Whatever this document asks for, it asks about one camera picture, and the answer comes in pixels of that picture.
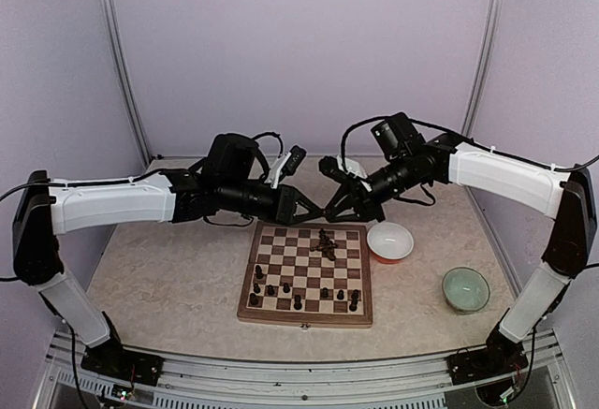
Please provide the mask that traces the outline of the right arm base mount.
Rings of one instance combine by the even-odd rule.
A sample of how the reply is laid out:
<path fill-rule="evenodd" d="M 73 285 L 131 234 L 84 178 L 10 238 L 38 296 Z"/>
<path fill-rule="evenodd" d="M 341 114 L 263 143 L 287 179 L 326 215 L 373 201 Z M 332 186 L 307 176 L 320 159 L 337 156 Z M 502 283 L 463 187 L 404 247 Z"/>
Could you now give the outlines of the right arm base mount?
<path fill-rule="evenodd" d="M 482 348 L 454 353 L 446 364 L 452 384 L 461 385 L 515 372 L 529 362 L 522 341 L 509 340 L 495 327 Z"/>

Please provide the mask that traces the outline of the dark rook corner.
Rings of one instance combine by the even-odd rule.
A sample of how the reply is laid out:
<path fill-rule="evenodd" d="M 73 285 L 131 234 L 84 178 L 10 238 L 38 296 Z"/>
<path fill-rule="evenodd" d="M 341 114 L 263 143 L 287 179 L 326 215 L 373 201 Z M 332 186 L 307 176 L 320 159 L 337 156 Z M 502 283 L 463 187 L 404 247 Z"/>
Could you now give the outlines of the dark rook corner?
<path fill-rule="evenodd" d="M 350 312 L 355 312 L 357 310 L 357 308 L 358 308 L 358 302 L 356 300 L 353 299 L 348 303 L 348 310 Z"/>

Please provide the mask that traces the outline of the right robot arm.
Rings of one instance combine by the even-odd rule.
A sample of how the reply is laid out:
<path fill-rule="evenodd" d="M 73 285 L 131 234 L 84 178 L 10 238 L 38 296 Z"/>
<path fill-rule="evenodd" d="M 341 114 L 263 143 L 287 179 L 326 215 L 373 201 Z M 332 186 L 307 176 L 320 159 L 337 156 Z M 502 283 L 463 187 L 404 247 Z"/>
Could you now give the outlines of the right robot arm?
<path fill-rule="evenodd" d="M 541 263 L 488 337 L 478 358 L 489 375 L 501 373 L 520 343 L 560 302 L 570 283 L 588 267 L 597 231 L 592 178 L 587 165 L 561 168 L 486 147 L 448 128 L 425 140 L 423 122 L 403 112 L 370 120 L 387 165 L 372 174 L 348 163 L 345 148 L 325 156 L 320 172 L 340 186 L 324 209 L 330 223 L 382 222 L 383 205 L 415 186 L 456 184 L 528 206 L 553 222 Z"/>

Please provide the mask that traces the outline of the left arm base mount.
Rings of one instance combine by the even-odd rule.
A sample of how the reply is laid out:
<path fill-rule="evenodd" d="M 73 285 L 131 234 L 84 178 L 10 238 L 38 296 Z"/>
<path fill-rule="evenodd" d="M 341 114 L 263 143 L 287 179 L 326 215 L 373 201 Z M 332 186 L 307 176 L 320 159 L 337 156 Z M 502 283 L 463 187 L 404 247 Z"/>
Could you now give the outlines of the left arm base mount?
<path fill-rule="evenodd" d="M 81 361 L 86 371 L 152 387 L 157 386 L 163 364 L 162 357 L 124 348 L 114 339 L 86 347 Z"/>

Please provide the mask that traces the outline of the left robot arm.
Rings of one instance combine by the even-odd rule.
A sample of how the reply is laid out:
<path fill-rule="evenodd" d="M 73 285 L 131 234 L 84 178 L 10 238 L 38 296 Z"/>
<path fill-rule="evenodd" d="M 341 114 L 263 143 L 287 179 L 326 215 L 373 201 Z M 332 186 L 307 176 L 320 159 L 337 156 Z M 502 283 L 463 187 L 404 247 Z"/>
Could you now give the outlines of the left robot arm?
<path fill-rule="evenodd" d="M 305 155 L 295 146 L 270 164 L 256 138 L 229 133 L 216 136 L 207 156 L 189 168 L 158 168 L 95 182 L 51 180 L 46 171 L 35 171 L 17 188 L 22 196 L 12 224 L 16 278 L 34 287 L 95 349 L 98 365 L 110 375 L 122 375 L 131 366 L 130 354 L 61 260 L 58 236 L 97 226 L 192 222 L 219 211 L 276 226 L 312 221 L 321 209 L 299 189 L 282 183 Z"/>

